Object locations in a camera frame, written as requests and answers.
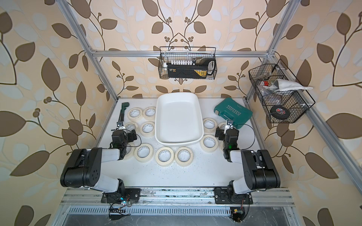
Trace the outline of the grey cloth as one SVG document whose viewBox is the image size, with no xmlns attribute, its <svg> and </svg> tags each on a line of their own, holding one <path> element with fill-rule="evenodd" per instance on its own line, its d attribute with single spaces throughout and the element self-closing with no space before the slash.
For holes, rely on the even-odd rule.
<svg viewBox="0 0 362 226">
<path fill-rule="evenodd" d="M 272 83 L 271 86 L 268 86 L 268 89 L 273 92 L 287 92 L 295 90 L 311 90 L 313 87 L 303 86 L 294 81 L 277 79 Z"/>
</svg>

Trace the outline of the black yellow box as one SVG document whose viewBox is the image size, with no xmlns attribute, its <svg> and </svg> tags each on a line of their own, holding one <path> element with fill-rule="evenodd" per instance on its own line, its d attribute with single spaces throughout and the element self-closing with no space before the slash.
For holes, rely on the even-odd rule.
<svg viewBox="0 0 362 226">
<path fill-rule="evenodd" d="M 205 79 L 207 76 L 206 66 L 191 65 L 168 65 L 169 78 Z"/>
</svg>

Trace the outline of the black round disc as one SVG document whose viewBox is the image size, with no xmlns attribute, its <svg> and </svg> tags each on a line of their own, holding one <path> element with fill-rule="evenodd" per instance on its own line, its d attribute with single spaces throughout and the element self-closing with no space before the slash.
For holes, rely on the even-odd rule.
<svg viewBox="0 0 362 226">
<path fill-rule="evenodd" d="M 290 117 L 290 111 L 281 105 L 275 105 L 270 109 L 272 117 L 278 120 L 287 120 Z"/>
</svg>

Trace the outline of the green tool case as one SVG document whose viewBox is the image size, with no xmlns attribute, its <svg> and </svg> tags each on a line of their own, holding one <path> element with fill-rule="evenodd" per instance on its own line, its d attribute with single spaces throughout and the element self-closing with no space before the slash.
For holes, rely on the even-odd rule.
<svg viewBox="0 0 362 226">
<path fill-rule="evenodd" d="M 238 130 L 242 128 L 253 115 L 251 110 L 243 107 L 232 98 L 224 99 L 214 108 L 214 112 L 225 120 L 232 120 L 233 126 Z"/>
</svg>

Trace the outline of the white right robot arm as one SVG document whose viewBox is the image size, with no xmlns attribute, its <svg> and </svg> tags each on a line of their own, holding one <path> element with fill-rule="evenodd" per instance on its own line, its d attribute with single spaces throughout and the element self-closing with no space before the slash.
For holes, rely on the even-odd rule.
<svg viewBox="0 0 362 226">
<path fill-rule="evenodd" d="M 229 183 L 229 196 L 280 187 L 279 173 L 267 150 L 239 149 L 239 130 L 235 128 L 224 129 L 222 134 L 224 158 L 230 163 L 241 164 L 243 168 L 243 177 Z"/>
</svg>

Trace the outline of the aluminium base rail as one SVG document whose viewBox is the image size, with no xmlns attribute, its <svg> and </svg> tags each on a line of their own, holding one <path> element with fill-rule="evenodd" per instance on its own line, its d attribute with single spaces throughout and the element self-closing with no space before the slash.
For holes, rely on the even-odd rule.
<svg viewBox="0 0 362 226">
<path fill-rule="evenodd" d="M 141 187 L 140 192 L 131 195 L 138 199 L 138 206 L 237 206 L 251 207 L 295 207 L 291 193 L 286 188 L 252 192 L 246 198 L 231 202 L 226 189 L 213 187 Z M 105 205 L 107 200 L 100 191 L 85 188 L 69 188 L 61 200 L 61 205 Z"/>
</svg>

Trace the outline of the green pipe wrench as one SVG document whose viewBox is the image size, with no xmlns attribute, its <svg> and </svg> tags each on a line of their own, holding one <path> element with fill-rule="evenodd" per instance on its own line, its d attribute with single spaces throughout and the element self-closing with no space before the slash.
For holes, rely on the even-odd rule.
<svg viewBox="0 0 362 226">
<path fill-rule="evenodd" d="M 120 115 L 119 115 L 119 119 L 117 122 L 117 127 L 121 128 L 124 126 L 124 113 L 127 107 L 129 107 L 129 102 L 123 102 L 122 103 L 122 107 L 121 107 L 121 111 L 120 111 Z"/>
</svg>

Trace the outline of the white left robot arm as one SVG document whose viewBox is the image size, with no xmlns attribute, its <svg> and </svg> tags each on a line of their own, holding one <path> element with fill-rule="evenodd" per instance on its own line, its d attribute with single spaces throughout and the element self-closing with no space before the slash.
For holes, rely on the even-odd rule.
<svg viewBox="0 0 362 226">
<path fill-rule="evenodd" d="M 64 166 L 60 177 L 63 187 L 88 187 L 105 194 L 125 196 L 121 179 L 108 177 L 101 172 L 102 163 L 123 160 L 130 142 L 137 139 L 135 130 L 115 130 L 112 133 L 110 148 L 74 150 Z"/>
</svg>

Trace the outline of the white plastic storage box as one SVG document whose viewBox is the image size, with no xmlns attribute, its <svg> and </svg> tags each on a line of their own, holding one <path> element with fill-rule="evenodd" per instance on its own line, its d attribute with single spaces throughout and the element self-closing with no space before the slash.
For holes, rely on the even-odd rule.
<svg viewBox="0 0 362 226">
<path fill-rule="evenodd" d="M 189 146 L 204 136 L 197 95 L 176 92 L 161 95 L 156 103 L 155 139 L 164 146 Z"/>
</svg>

